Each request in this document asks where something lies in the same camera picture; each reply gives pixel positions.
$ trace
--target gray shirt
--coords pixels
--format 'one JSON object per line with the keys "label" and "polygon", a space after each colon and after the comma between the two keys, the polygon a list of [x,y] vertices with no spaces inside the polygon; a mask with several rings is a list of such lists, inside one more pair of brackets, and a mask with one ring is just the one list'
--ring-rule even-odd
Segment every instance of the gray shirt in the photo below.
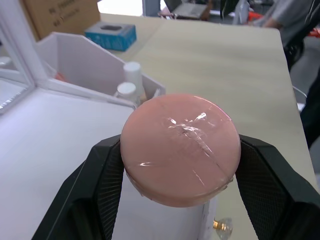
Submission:
{"label": "gray shirt", "polygon": [[313,0],[274,0],[274,4],[264,17],[253,22],[254,26],[262,27],[269,18],[280,23],[279,30],[282,45],[285,46],[305,25]]}

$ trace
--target plastic wrap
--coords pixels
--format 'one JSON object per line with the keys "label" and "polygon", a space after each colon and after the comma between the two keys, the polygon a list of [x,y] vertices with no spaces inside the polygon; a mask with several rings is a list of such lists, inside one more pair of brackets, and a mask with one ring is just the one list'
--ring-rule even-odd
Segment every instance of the plastic wrap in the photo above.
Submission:
{"label": "plastic wrap", "polygon": [[131,114],[121,134],[121,155],[142,195],[163,205],[190,207],[227,187],[241,149],[234,124],[217,105],[170,94]]}

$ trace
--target white mirror frame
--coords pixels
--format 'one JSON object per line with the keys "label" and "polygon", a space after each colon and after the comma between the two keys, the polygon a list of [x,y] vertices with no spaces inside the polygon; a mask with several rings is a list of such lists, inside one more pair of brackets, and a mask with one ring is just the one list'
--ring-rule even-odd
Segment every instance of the white mirror frame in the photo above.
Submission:
{"label": "white mirror frame", "polygon": [[34,48],[36,42],[19,0],[0,0],[0,40],[28,85],[12,99],[0,103],[0,114],[3,114],[32,92],[36,83],[49,77]]}

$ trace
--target mirror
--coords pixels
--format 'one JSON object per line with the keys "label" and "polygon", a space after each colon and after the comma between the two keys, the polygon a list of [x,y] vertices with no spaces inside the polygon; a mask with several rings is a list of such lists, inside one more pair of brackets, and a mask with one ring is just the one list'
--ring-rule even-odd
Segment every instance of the mirror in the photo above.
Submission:
{"label": "mirror", "polygon": [[0,30],[0,114],[25,95],[31,86],[18,55]]}

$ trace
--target tissue box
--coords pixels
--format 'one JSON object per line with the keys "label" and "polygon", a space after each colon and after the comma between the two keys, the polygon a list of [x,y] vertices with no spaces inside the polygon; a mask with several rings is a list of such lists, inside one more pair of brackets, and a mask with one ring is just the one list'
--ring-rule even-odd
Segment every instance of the tissue box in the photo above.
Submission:
{"label": "tissue box", "polygon": [[126,51],[136,40],[136,26],[98,22],[85,31],[85,36],[104,49]]}

